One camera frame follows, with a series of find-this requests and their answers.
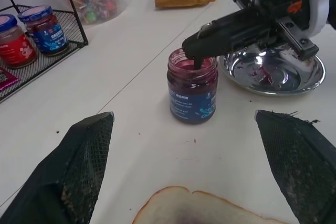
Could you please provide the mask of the blue-label jam jar with lid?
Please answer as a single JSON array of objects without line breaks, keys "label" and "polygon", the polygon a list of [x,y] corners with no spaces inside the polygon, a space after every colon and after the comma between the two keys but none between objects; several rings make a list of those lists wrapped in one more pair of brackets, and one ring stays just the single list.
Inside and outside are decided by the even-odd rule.
[{"label": "blue-label jam jar with lid", "polygon": [[48,5],[31,7],[18,14],[39,51],[45,55],[57,55],[69,46],[68,39],[53,9]]}]

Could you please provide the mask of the pink snack packet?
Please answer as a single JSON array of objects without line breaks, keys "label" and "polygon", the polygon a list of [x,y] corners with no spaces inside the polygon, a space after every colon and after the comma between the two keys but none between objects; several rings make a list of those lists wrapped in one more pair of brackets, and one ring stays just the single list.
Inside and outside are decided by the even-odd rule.
[{"label": "pink snack packet", "polygon": [[0,91],[7,89],[19,81],[19,78],[0,67]]}]

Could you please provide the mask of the metal spoon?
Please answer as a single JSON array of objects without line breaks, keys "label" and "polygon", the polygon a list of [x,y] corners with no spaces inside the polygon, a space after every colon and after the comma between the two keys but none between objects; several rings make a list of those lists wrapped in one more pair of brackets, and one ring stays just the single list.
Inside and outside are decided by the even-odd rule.
[{"label": "metal spoon", "polygon": [[[201,39],[207,31],[211,28],[212,23],[207,23],[203,25],[200,30],[197,33],[197,39]],[[202,58],[194,58],[194,70],[200,70],[203,64],[203,59]]]}]

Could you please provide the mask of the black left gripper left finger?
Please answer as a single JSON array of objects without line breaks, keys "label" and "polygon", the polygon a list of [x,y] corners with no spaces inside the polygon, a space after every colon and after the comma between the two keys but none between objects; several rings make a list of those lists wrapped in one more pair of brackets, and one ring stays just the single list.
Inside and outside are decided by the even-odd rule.
[{"label": "black left gripper left finger", "polygon": [[74,124],[0,217],[0,224],[89,224],[106,171],[114,114]]}]

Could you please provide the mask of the open blue-label jam jar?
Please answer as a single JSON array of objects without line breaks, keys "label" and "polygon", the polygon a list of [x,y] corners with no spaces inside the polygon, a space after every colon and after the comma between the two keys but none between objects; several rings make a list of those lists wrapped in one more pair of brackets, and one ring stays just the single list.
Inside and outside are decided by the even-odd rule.
[{"label": "open blue-label jam jar", "polygon": [[170,111],[179,121],[201,124],[216,110],[218,64],[216,58],[204,59],[200,69],[187,59],[182,49],[173,51],[167,64]]}]

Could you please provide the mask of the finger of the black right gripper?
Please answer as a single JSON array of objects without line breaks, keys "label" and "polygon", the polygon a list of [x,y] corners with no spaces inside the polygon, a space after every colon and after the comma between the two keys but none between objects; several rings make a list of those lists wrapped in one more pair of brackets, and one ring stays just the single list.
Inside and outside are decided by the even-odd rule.
[{"label": "finger of the black right gripper", "polygon": [[278,35],[279,27],[275,16],[261,6],[249,6],[227,16],[213,20],[201,27],[201,35],[212,35],[219,30],[248,31],[256,28],[269,31],[270,35]]},{"label": "finger of the black right gripper", "polygon": [[220,23],[214,20],[185,39],[182,49],[187,58],[209,58],[230,54],[251,45],[266,49],[283,43],[285,40],[273,23]]}]

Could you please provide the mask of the red-label jam jar with lid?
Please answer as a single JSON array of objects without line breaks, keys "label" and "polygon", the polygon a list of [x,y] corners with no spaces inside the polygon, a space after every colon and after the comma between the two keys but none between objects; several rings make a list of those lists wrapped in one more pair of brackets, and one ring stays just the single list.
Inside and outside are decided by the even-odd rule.
[{"label": "red-label jam jar with lid", "polygon": [[36,53],[14,15],[0,15],[0,58],[12,69],[36,60]]}]

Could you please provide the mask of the stainless steel plate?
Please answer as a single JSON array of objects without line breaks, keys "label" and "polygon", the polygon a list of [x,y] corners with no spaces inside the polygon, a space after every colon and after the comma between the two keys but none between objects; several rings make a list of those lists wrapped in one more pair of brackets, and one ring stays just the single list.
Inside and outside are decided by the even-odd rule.
[{"label": "stainless steel plate", "polygon": [[218,66],[241,88],[272,97],[310,92],[321,85],[326,75],[320,58],[301,61],[287,44],[264,50],[250,46],[220,56]]}]

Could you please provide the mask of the white bread slice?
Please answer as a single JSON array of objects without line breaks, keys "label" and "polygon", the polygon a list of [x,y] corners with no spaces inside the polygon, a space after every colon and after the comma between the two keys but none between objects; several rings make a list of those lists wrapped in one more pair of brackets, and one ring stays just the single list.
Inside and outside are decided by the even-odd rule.
[{"label": "white bread slice", "polygon": [[288,224],[204,191],[168,186],[153,194],[132,224]]}]

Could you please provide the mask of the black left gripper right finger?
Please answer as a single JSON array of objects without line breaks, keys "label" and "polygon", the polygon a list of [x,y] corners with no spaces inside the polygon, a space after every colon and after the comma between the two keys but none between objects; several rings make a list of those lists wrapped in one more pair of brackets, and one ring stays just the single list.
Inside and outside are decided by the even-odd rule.
[{"label": "black left gripper right finger", "polygon": [[336,147],[291,114],[255,113],[273,177],[300,224],[336,224]]}]

